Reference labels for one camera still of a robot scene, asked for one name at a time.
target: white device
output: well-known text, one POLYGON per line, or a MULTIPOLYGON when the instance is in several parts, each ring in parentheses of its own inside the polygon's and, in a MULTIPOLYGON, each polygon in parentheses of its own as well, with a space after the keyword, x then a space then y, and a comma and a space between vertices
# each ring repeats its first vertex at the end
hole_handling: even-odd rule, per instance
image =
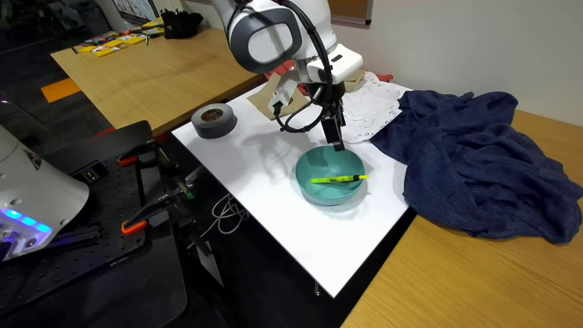
POLYGON ((210 0, 217 9, 237 62, 254 73, 268 73, 294 60, 272 96, 272 111, 286 107, 297 84, 305 84, 323 106, 319 122, 327 140, 345 149, 341 126, 345 80, 363 65, 363 56, 339 44, 330 20, 328 0, 210 0))
POLYGON ((90 188, 0 126, 0 262, 46 248, 75 219, 90 188))

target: wall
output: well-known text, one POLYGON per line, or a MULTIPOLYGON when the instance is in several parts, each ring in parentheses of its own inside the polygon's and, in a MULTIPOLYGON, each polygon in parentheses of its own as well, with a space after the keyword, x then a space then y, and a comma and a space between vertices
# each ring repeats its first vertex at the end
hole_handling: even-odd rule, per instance
POLYGON ((341 42, 399 84, 509 91, 520 107, 583 126, 582 0, 376 0, 370 29, 341 42))

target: floor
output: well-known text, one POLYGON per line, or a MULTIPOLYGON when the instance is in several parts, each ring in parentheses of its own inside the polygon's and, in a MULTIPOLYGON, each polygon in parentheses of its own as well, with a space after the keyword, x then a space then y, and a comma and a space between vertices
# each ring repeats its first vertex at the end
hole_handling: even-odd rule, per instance
MULTIPOLYGON (((0 124, 41 155, 112 127, 82 93, 53 104, 41 93, 42 86, 66 78, 50 56, 64 45, 64 40, 41 40, 15 49, 0 47, 0 91, 17 104, 0 104, 0 124)), ((179 162, 195 164, 179 142, 170 140, 168 149, 179 162)), ((232 237, 212 233, 228 286, 219 297, 226 299, 235 317, 230 322, 254 328, 339 326, 410 220, 403 220, 396 235, 383 240, 337 299, 317 295, 310 275, 255 220, 246 220, 232 237)))

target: green object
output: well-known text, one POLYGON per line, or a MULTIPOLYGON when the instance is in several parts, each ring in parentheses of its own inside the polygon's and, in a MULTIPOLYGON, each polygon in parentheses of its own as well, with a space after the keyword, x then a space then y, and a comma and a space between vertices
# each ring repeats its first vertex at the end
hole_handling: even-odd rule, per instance
POLYGON ((296 164, 296 178, 305 197, 321 206, 336 206, 352 198, 363 186, 363 180, 341 182, 341 184, 316 184, 312 178, 343 177, 343 175, 365 175, 363 160, 345 149, 336 151, 332 146, 314 147, 307 151, 296 164))
POLYGON ((337 177, 317 177, 310 178, 312 184, 347 184, 354 180, 367 180, 368 175, 337 175, 337 177))

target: teal bowl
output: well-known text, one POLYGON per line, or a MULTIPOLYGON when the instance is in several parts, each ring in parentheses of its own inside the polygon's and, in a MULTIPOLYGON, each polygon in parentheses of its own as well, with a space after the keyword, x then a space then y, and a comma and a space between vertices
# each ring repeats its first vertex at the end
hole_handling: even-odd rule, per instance
POLYGON ((314 147, 307 151, 296 164, 296 178, 305 197, 319 206, 337 206, 352 198, 363 180, 343 184, 314 184, 317 177, 365 175, 363 160, 345 149, 336 151, 332 146, 314 147))

